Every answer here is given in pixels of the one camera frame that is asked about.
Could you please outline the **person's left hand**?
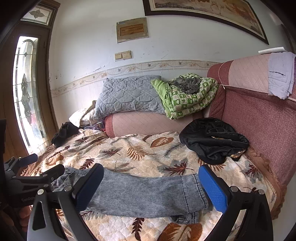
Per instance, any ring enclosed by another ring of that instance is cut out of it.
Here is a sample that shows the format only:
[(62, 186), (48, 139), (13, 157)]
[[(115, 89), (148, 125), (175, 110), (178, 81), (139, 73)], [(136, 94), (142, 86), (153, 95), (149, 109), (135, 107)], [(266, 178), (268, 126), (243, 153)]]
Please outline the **person's left hand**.
[(1, 202), (1, 240), (27, 240), (30, 206), (12, 208)]

